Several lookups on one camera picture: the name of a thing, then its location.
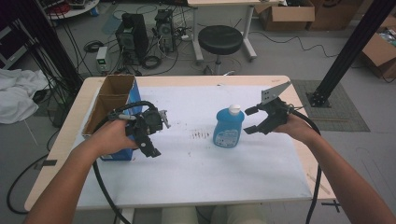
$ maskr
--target white cap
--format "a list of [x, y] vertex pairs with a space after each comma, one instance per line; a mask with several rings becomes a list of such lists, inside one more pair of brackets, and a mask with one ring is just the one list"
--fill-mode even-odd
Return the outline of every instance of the white cap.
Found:
[[241, 105], [230, 105], [228, 111], [230, 111], [231, 115], [236, 116], [239, 114], [239, 111], [241, 111]]

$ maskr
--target dish soap bottle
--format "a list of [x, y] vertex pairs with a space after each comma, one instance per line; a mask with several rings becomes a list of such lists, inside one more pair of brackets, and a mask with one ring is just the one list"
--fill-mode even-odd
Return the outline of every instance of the dish soap bottle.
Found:
[[216, 115], [218, 124], [213, 134], [213, 143], [219, 147], [235, 147], [241, 135], [242, 121], [245, 119], [240, 105], [230, 105]]

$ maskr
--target electronic device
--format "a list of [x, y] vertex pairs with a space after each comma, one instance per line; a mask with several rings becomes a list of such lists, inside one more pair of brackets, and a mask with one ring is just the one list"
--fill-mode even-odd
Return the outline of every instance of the electronic device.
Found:
[[107, 47], [100, 47], [96, 55], [96, 65], [100, 72], [110, 71], [110, 60], [107, 54]]
[[122, 14], [122, 23], [116, 31], [123, 63], [139, 65], [146, 57], [149, 38], [142, 14]]
[[287, 105], [285, 102], [280, 100], [279, 95], [290, 84], [290, 81], [288, 81], [266, 91], [262, 91], [262, 102], [245, 110], [245, 113], [248, 116], [259, 112], [259, 110], [265, 111], [268, 115], [268, 117], [259, 125], [253, 125], [245, 128], [244, 130], [247, 134], [268, 134], [277, 126], [286, 124], [288, 121], [288, 115], [293, 113], [295, 110], [293, 105]]
[[[134, 115], [125, 115], [123, 113], [126, 109], [143, 105], [148, 106], [148, 109], [144, 112]], [[138, 101], [114, 109], [102, 122], [100, 122], [100, 125], [104, 124], [108, 120], [115, 119], [128, 120], [128, 125], [125, 127], [125, 134], [127, 136], [131, 135], [134, 137], [134, 140], [146, 157], [154, 158], [161, 155], [161, 152], [152, 145], [149, 135], [162, 130], [163, 123], [166, 128], [170, 128], [168, 118], [166, 116], [166, 110], [159, 111], [158, 108], [149, 101]]]
[[176, 49], [175, 29], [173, 24], [172, 9], [158, 9], [155, 17], [157, 34], [160, 36], [160, 50], [164, 53]]
[[26, 35], [15, 32], [0, 18], [0, 68], [8, 69], [14, 64], [27, 51], [27, 41]]

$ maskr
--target stool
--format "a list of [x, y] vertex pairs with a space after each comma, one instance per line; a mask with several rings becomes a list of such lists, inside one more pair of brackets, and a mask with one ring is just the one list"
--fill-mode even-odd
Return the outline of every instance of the stool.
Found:
[[198, 34], [201, 48], [209, 53], [216, 54], [215, 75], [220, 72], [220, 55], [229, 55], [237, 52], [243, 43], [241, 33], [233, 27], [225, 25], [206, 26]]

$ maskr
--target cardboard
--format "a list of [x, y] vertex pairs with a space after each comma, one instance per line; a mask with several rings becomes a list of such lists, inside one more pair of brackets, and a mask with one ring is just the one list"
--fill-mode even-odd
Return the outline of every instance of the cardboard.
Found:
[[260, 13], [262, 13], [265, 9], [268, 7], [277, 7], [278, 4], [278, 2], [266, 2], [265, 4], [256, 5], [254, 6], [253, 13], [257, 16], [260, 16]]
[[[396, 18], [389, 16], [384, 20], [378, 31], [395, 28]], [[362, 53], [362, 59], [378, 77], [396, 77], [396, 48], [379, 34], [373, 35]]]
[[[125, 104], [140, 101], [139, 89], [134, 76], [131, 75], [109, 75], [105, 78], [88, 120], [82, 130], [82, 136], [87, 138], [93, 134], [96, 126], [115, 108]], [[142, 106], [125, 110], [124, 114], [135, 114], [142, 111]], [[130, 161], [133, 150], [125, 148], [117, 153], [102, 156], [103, 161]]]
[[315, 21], [310, 31], [344, 30], [354, 18], [363, 0], [311, 0], [315, 6]]
[[265, 31], [304, 30], [308, 21], [315, 20], [315, 8], [308, 0], [303, 7], [268, 7], [260, 14], [260, 22]]

